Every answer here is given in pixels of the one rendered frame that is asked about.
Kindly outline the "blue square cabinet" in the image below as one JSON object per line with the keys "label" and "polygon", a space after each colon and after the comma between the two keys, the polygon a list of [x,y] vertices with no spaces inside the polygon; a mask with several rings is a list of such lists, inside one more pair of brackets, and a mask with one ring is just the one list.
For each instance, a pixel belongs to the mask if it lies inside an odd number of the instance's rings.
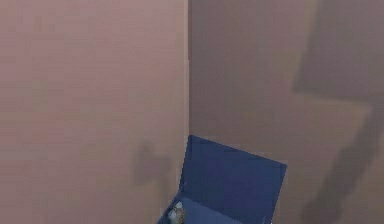
{"label": "blue square cabinet", "polygon": [[272,224],[287,165],[190,135],[178,192],[156,224],[171,224],[181,203],[184,224]]}

